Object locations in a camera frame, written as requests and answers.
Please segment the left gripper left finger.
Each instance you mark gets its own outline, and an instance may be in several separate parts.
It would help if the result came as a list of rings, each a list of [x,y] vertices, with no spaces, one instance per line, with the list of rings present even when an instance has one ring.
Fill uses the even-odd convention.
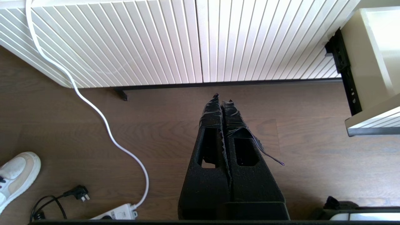
[[[216,93],[208,101],[178,201],[179,219],[216,219],[230,200],[230,174],[223,134],[223,111]]]

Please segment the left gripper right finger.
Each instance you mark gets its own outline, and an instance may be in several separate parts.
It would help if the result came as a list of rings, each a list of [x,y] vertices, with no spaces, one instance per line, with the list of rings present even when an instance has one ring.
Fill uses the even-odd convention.
[[[234,102],[223,101],[222,111],[233,201],[285,203],[264,160],[261,142],[250,131]]]

